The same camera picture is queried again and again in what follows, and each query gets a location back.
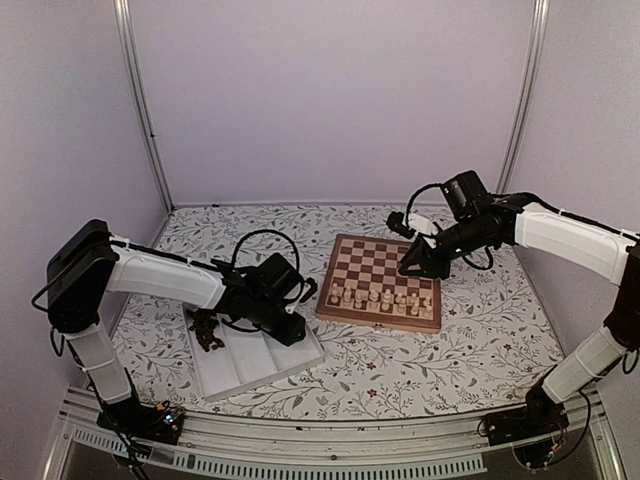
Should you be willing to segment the white divided tray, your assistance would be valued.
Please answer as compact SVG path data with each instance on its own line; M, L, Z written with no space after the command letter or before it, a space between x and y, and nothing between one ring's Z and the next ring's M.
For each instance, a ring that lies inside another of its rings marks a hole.
M198 334L193 318L196 308L185 304L182 312L199 393L208 401L245 393L324 361L324 350L311 330L302 341L287 347L263 332L238 332L224 324Z

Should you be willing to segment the light chess piece fourteenth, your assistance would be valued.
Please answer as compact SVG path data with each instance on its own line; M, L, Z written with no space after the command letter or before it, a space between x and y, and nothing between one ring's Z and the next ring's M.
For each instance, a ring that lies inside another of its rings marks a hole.
M340 300L340 288L337 283L332 284L331 292L330 292L330 302L332 304L337 304Z

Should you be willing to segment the wooden chessboard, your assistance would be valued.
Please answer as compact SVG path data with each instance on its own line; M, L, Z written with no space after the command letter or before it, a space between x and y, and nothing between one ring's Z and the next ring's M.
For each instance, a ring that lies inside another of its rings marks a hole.
M407 277L398 272L398 263L409 249L408 242L388 239L376 239L364 236L339 234L333 246L328 263L322 290L320 291L316 317L333 322L386 328L427 334L438 334L442 328L441 289L438 280L421 277ZM337 304L330 302L332 284L340 288L340 300ZM349 305L342 305L345 287L352 289ZM393 304L388 312L381 310L382 294L391 289ZM361 309L354 308L354 297L357 291L365 296ZM367 308L369 292L379 294L379 309L371 311ZM417 305L419 315L410 314L411 305L408 297L416 293L419 297ZM394 312L396 295L406 298L406 314L396 315ZM422 317L421 310L427 297L433 298L433 318Z

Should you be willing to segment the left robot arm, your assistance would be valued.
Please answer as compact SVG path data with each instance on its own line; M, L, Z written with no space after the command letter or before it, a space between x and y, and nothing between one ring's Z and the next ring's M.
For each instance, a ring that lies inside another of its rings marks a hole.
M300 272L301 260L271 254L257 266L235 259L205 264L118 237L99 219L87 222L48 262L46 283L31 305L70 346L102 410L128 434L148 426L126 368L101 324L106 293L135 293L190 304L196 314L242 332L261 332L285 346L305 337L299 304L317 291Z

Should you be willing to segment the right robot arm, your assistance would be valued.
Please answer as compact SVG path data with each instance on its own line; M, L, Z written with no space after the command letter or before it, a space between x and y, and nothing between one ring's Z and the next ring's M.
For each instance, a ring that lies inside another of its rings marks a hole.
M410 206L387 218L390 230L412 242L400 274L445 280L453 260L510 245L552 254L618 289L602 327L527 393L517 427L524 435L537 436L554 422L555 405L639 350L639 237L553 207L532 193L491 193L473 170L436 187L454 217L453 226L443 229Z

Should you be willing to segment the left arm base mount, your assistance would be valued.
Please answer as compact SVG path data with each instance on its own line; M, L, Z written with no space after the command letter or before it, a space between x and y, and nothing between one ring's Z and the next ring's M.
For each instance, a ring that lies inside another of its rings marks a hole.
M177 445L185 420L185 409L164 401L155 406L136 398L104 404L97 425L123 436Z

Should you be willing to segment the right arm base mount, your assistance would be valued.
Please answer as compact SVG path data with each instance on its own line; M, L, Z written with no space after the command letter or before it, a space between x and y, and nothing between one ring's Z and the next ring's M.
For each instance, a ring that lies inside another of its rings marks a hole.
M563 407L535 416L527 406L485 415L478 433L490 446L511 445L517 462L530 470L548 467L563 445L569 419Z

